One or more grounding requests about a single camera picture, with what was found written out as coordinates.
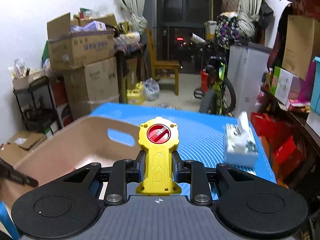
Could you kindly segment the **beige plastic storage bin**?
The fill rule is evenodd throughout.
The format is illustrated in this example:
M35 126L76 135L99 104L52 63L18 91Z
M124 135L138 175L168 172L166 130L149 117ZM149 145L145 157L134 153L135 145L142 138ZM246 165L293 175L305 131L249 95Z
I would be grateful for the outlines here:
M107 167L121 159L135 159L140 150L138 133L138 126L87 116L61 129L31 151L5 144L1 147L1 158L43 185L90 163Z

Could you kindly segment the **yellow toy with red dial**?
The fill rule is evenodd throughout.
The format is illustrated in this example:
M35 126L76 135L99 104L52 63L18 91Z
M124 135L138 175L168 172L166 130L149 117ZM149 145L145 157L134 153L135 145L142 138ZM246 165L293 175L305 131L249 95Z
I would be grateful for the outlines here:
M180 186L172 177L172 153L179 144L177 124L160 116L144 122L140 125L138 143L146 156L144 178L136 193L147 196L181 194Z

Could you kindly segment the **torn cardboard box on floor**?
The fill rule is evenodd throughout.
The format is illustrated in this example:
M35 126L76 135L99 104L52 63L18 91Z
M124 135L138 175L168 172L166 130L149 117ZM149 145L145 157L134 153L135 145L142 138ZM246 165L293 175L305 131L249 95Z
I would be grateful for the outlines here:
M47 137L43 133L19 131L8 142L1 145L1 159L15 166L46 139Z

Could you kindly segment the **blue silicone baking mat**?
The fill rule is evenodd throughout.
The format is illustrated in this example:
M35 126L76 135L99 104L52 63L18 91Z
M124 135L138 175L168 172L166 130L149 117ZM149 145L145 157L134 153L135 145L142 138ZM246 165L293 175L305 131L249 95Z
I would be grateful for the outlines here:
M181 158L200 161L206 167L224 162L225 126L237 123L233 117L120 103L105 103L90 115L137 126L157 116L168 119L178 124Z

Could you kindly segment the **white tissue box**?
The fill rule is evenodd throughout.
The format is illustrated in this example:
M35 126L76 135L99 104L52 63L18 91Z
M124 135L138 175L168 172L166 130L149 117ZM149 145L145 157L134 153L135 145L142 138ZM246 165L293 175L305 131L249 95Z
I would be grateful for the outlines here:
M258 157L247 112L241 112L236 124L226 124L224 161L229 165L253 168Z

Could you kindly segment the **black metal shelf rack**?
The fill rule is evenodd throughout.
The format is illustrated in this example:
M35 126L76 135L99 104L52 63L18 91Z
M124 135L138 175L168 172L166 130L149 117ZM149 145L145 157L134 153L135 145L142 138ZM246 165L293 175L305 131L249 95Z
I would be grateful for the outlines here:
M37 92L43 88L47 90L51 107L45 107L42 99L37 95ZM22 122L28 131L45 133L48 129L51 129L51 132L55 133L62 128L55 107L50 79L47 76L32 81L26 88L14 88L13 94L20 110ZM22 96L28 96L31 100L29 107L23 106L20 102Z

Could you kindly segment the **yellow oil jug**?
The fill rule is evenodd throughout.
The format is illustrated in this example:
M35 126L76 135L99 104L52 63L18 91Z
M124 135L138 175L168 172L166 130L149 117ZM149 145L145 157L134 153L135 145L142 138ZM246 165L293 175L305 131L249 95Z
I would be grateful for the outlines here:
M136 83L134 89L126 91L127 103L129 105L141 105L144 102L144 85L142 82Z

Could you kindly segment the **green black bicycle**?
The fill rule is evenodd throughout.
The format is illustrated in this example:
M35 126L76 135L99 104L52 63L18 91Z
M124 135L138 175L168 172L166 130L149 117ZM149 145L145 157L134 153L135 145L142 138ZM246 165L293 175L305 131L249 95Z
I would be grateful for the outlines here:
M227 77L227 50L214 39L204 40L195 33L189 40L198 49L201 59L201 86L194 90L194 97L201 100L200 113L232 115L236 108L236 93Z

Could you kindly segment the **lower cardboard box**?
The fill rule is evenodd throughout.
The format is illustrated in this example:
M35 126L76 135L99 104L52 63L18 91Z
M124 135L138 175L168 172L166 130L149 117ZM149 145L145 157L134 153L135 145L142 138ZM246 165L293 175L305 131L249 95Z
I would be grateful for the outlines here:
M63 74L74 120L91 114L106 102L119 101L117 63L114 57Z

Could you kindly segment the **red gift bag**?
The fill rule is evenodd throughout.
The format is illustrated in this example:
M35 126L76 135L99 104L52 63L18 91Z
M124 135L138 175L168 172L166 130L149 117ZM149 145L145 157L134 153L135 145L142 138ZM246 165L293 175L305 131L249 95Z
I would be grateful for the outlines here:
M305 144L298 128L289 122L265 113L251 113L250 121L259 137L272 148L270 157L276 163L280 177L285 179L305 160Z

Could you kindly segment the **wooden chair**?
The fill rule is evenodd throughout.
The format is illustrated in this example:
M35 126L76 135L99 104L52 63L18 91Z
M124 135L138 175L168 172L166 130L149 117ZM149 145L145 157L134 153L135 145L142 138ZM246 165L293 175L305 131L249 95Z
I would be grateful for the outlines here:
M156 48L153 41L153 35L151 29L146 29L146 35L148 39L148 48L151 63L151 77L154 80L160 79L173 79L174 80L174 92L179 95L179 69L180 63L175 60L157 60Z

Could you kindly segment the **dark wooden side table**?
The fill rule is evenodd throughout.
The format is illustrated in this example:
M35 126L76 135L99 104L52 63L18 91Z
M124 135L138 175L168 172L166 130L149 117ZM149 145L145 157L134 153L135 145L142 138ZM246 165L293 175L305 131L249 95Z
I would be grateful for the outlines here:
M292 126L296 126L298 133L302 134L310 143L313 150L311 155L319 160L319 135L306 123L307 113L288 112L280 107L280 102L264 86L260 86L261 91L267 98L267 103L263 103L259 112L284 120Z

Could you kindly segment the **white refrigerator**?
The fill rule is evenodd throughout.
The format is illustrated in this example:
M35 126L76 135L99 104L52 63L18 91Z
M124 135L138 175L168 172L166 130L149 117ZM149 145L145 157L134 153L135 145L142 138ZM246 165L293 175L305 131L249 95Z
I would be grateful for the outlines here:
M250 115L258 110L257 97L262 77L267 72L271 49L250 42L247 46L233 45L230 48L228 75L236 94L234 116L241 112Z

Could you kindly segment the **green white product box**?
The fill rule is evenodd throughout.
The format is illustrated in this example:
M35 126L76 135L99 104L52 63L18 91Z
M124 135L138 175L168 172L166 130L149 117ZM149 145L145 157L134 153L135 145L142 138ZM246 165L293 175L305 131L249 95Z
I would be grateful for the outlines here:
M286 104L294 75L287 70L275 67L270 85L270 93L282 104Z

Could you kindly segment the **upper cardboard box open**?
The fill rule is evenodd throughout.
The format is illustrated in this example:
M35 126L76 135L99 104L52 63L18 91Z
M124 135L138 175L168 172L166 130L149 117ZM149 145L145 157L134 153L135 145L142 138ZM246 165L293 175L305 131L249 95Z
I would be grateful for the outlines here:
M70 13L47 23L50 66L74 70L114 56L114 14L96 19L71 20Z

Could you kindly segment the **teal plastic storage crate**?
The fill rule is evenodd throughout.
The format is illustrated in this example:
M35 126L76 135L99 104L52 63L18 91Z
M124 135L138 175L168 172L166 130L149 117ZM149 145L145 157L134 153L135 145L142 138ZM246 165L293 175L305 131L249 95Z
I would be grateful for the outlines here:
M313 61L316 64L316 70L310 107L314 112L320 115L320 57L316 56Z

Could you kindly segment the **tall brown cardboard box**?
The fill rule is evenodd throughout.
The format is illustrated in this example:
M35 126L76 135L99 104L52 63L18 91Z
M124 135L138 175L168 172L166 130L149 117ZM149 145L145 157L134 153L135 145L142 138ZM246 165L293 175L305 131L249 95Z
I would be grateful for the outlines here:
M282 67L305 80L312 59L319 55L319 21L290 15Z

